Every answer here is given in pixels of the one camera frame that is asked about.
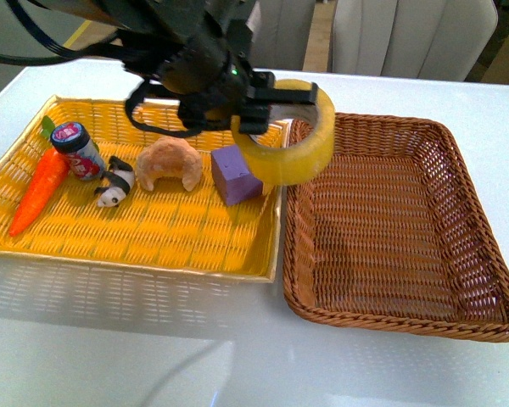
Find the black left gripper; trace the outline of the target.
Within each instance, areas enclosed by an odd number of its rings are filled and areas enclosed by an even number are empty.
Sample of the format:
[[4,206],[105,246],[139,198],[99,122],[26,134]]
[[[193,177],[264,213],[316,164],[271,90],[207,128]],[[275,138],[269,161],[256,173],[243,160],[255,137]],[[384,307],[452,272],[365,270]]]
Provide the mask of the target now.
[[274,75],[257,74],[249,54],[260,22],[256,1],[145,1],[150,31],[120,31],[143,56],[126,64],[143,82],[126,100],[128,118],[146,98],[175,99],[182,136],[202,131],[267,131],[269,104],[314,105],[318,85],[284,89]]

